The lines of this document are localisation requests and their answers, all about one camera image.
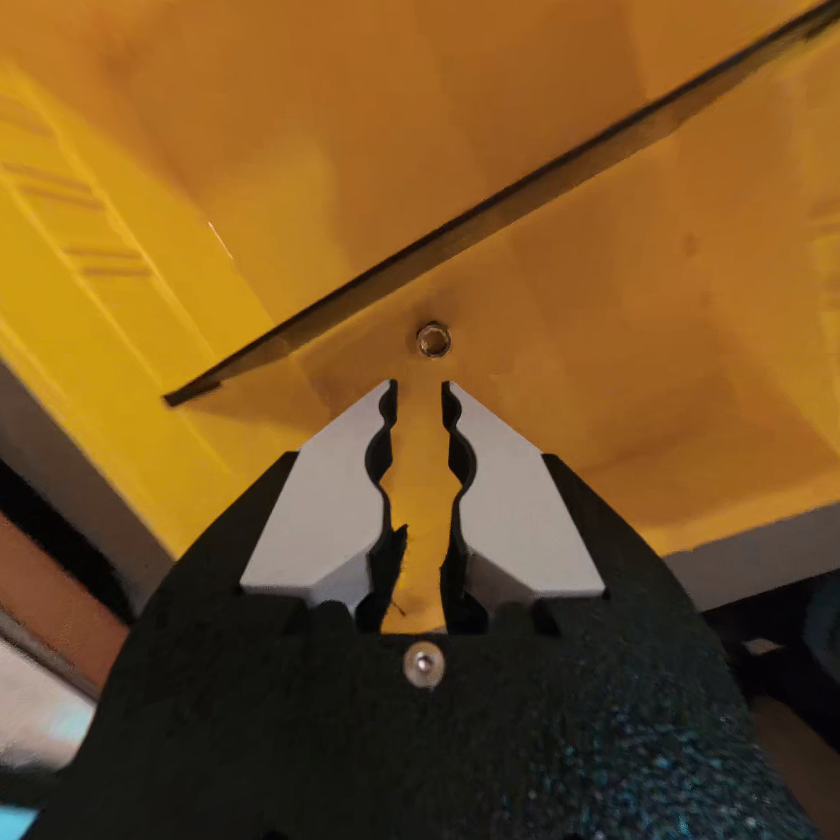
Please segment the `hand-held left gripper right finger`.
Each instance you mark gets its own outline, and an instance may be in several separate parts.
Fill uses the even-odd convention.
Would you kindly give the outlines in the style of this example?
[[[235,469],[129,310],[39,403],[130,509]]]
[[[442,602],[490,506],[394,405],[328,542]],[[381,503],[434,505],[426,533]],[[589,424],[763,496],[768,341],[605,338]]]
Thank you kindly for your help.
[[[545,454],[461,386],[441,388],[451,508],[440,596],[450,634],[485,634],[509,604],[601,599],[597,570]]]

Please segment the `black bin divider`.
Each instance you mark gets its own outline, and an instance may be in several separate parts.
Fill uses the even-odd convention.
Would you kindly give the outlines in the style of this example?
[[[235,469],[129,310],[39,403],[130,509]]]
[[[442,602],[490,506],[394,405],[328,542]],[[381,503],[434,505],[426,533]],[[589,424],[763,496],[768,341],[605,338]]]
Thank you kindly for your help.
[[[838,1],[809,7],[768,35],[448,220],[187,383],[163,394],[163,404],[177,408],[215,391],[237,376],[296,354],[431,270],[666,139],[772,60],[837,25],[838,8]]]

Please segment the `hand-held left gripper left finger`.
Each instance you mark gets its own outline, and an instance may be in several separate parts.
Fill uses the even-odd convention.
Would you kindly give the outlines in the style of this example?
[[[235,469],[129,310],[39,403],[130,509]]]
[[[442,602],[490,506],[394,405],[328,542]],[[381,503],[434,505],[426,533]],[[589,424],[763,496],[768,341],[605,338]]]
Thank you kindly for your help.
[[[338,602],[361,631],[381,630],[406,544],[382,487],[397,388],[393,379],[377,385],[295,453],[240,577],[243,592],[308,607]]]

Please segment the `yellow plastic bin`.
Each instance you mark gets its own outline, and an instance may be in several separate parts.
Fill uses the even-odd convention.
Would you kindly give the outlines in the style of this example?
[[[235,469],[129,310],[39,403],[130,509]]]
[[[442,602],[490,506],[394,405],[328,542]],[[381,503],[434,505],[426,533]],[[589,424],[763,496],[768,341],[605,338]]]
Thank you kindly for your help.
[[[292,356],[161,396],[820,2],[2,2],[2,363],[135,604],[281,454],[450,380],[662,553],[838,499],[838,24]],[[448,326],[423,357],[417,331]]]

